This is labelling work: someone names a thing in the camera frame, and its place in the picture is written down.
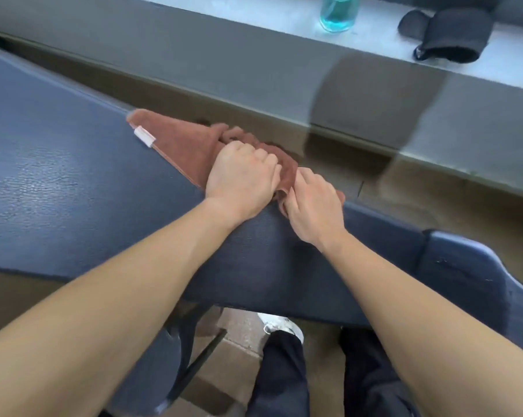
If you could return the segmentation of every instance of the floor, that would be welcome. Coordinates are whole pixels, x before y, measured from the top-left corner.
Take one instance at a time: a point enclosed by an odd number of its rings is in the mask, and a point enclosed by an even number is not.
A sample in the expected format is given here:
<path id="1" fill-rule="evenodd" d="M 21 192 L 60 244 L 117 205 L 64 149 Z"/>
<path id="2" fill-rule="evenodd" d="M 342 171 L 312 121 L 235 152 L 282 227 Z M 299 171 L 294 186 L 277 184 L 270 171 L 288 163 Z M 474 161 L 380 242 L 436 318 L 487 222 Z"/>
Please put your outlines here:
<path id="1" fill-rule="evenodd" d="M 128 104 L 186 120 L 207 119 L 239 125 L 262 140 L 279 143 L 346 194 L 422 229 L 438 228 L 489 245 L 508 270 L 523 282 L 523 198 L 445 175 L 399 158 L 386 158 L 310 134 L 298 125 L 156 83 L 78 64 L 34 49 L 21 55 Z M 28 287 L 18 277 L 0 276 L 0 298 L 14 296 L 16 306 L 2 310 L 0 327 L 33 302 L 56 289 Z M 173 416 L 243 415 L 259 367 L 264 340 L 257 315 L 214 308 L 198 329 L 195 349 L 209 342 L 215 326 L 228 335 L 188 389 L 165 414 Z M 305 332 L 305 356 L 311 414 L 335 417 L 342 411 L 344 357 L 339 328 L 299 322 Z"/>

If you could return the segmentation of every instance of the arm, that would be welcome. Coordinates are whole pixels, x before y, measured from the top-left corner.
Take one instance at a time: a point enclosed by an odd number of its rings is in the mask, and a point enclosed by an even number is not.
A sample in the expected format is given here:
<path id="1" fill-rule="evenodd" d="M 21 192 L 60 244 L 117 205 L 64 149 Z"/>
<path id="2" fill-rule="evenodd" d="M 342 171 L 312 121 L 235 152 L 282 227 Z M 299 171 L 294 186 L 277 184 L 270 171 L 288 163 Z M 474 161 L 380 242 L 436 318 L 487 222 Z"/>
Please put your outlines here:
<path id="1" fill-rule="evenodd" d="M 230 143 L 201 204 L 2 329 L 0 416 L 97 416 L 198 267 L 267 205 L 279 175 L 274 155 Z"/>
<path id="2" fill-rule="evenodd" d="M 360 243 L 335 189 L 307 169 L 286 208 L 352 291 L 393 366 L 439 416 L 523 417 L 523 350 Z"/>

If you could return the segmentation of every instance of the forearm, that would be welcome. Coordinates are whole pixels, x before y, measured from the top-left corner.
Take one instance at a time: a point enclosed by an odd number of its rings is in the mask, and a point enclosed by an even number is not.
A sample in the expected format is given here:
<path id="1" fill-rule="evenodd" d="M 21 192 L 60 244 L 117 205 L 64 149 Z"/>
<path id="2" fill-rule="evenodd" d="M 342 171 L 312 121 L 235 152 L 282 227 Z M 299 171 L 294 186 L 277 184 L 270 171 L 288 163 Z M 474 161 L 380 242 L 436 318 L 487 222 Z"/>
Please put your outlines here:
<path id="1" fill-rule="evenodd" d="M 341 231 L 324 254 L 418 401 L 441 416 L 523 416 L 523 351 Z"/>
<path id="2" fill-rule="evenodd" d="M 0 416 L 93 416 L 234 224 L 203 202 L 0 332 Z"/>

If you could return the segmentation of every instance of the person's left hand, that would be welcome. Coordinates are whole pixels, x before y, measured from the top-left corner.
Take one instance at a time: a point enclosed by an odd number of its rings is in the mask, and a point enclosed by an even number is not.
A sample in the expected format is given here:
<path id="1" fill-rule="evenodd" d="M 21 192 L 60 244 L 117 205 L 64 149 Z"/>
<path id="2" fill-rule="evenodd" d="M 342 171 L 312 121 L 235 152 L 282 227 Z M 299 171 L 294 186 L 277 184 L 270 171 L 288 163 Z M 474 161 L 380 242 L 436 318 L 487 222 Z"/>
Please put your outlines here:
<path id="1" fill-rule="evenodd" d="M 216 202 L 239 225 L 255 217 L 271 201 L 281 181 L 274 154 L 233 141 L 225 146 L 211 169 L 206 200 Z"/>

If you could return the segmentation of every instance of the pant leg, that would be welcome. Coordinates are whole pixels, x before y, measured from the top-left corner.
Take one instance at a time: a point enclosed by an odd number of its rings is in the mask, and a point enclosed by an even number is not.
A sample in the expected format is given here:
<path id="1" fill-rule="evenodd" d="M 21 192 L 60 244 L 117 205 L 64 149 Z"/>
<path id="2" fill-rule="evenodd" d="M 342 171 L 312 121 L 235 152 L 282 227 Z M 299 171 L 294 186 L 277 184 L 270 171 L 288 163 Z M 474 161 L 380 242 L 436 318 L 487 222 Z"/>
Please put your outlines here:
<path id="1" fill-rule="evenodd" d="M 275 331 L 263 349 L 247 417 L 308 417 L 306 363 L 302 343 L 293 334 Z"/>
<path id="2" fill-rule="evenodd" d="M 393 369 L 374 331 L 343 329 L 340 345 L 347 360 L 345 417 L 419 417 L 408 387 Z"/>

